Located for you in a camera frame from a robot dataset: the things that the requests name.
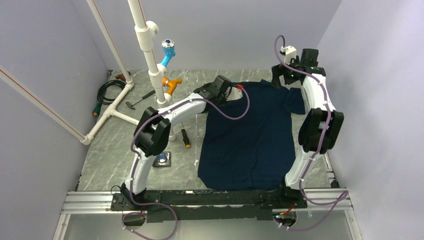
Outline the navy blue t-shirt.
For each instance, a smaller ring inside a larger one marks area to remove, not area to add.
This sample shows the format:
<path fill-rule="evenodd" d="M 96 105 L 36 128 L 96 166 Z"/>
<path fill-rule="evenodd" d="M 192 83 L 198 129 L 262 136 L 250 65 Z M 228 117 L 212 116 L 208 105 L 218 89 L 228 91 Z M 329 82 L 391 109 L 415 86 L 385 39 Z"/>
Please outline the navy blue t-shirt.
<path fill-rule="evenodd" d="M 299 88 L 243 82 L 248 97 L 209 110 L 197 176 L 213 190 L 274 190 L 295 158 L 292 115 L 304 115 Z"/>

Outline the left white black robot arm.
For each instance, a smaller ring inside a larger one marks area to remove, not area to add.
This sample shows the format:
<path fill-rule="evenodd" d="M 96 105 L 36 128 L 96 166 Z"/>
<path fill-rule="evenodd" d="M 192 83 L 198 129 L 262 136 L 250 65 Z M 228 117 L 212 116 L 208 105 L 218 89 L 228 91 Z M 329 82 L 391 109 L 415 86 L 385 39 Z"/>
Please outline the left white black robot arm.
<path fill-rule="evenodd" d="M 195 89 L 187 97 L 170 106 L 155 109 L 148 107 L 135 129 L 130 149 L 134 160 L 130 173 L 120 191 L 124 204 L 131 210 L 144 203 L 147 179 L 153 162 L 168 146 L 171 130 L 186 118 L 217 109 L 231 101 L 239 100 L 244 93 L 226 77 L 219 75 L 213 82 Z"/>

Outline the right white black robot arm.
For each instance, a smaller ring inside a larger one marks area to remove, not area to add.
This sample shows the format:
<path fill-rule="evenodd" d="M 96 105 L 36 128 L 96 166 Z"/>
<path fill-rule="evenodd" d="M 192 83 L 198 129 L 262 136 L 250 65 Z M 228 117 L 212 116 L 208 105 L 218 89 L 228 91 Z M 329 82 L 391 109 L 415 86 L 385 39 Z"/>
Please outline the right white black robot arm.
<path fill-rule="evenodd" d="M 318 66 L 319 51 L 304 48 L 301 55 L 293 46 L 276 51 L 280 60 L 271 68 L 271 82 L 277 88 L 300 82 L 309 111 L 298 133 L 300 153 L 284 178 L 284 189 L 275 194 L 276 203 L 287 208 L 295 201 L 309 168 L 335 145 L 344 114 L 334 107 L 328 89 L 325 69 Z"/>

